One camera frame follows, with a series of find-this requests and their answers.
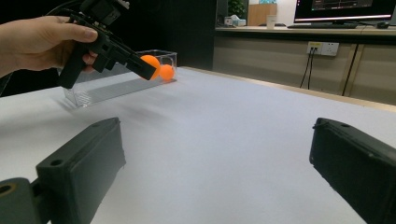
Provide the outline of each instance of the ping pong ball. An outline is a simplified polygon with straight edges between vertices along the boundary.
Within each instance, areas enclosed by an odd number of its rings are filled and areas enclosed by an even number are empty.
[[[160,76],[163,80],[170,80],[174,76],[175,71],[169,64],[161,65]]]
[[[158,59],[152,55],[143,55],[142,57],[140,57],[140,59],[142,59],[146,63],[150,64],[151,66],[155,67],[155,72],[152,75],[150,80],[155,79],[161,70],[160,61],[158,61]]]

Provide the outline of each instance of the screw hole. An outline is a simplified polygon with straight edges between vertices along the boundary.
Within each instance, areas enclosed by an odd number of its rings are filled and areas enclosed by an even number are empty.
[[[57,165],[60,165],[62,162],[63,162],[62,160],[56,160],[56,161],[53,161],[50,165],[57,166]]]
[[[0,187],[0,194],[4,194],[7,191],[11,190],[11,186],[10,185],[4,185]]]

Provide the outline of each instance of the transparent container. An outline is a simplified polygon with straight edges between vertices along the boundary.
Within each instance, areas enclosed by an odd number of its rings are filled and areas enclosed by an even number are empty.
[[[145,80],[131,72],[124,65],[116,63],[111,71],[105,69],[102,73],[81,73],[72,89],[64,89],[64,95],[76,106],[88,106],[177,80],[176,53],[159,49],[139,51],[137,53],[140,56],[155,56],[161,65],[171,65],[175,72],[173,78],[165,80],[161,76],[157,76],[155,79]]]

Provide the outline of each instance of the monitor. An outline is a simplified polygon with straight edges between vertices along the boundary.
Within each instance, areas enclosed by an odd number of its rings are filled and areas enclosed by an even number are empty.
[[[294,23],[390,21],[396,0],[297,0]]]

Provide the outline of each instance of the white tabletop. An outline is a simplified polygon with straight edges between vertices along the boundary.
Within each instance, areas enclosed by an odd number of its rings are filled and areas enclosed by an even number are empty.
[[[395,147],[396,113],[177,71],[88,107],[60,88],[1,98],[0,179],[33,181],[51,152],[119,117],[127,164],[92,223],[364,223],[309,163],[312,126],[340,120]]]

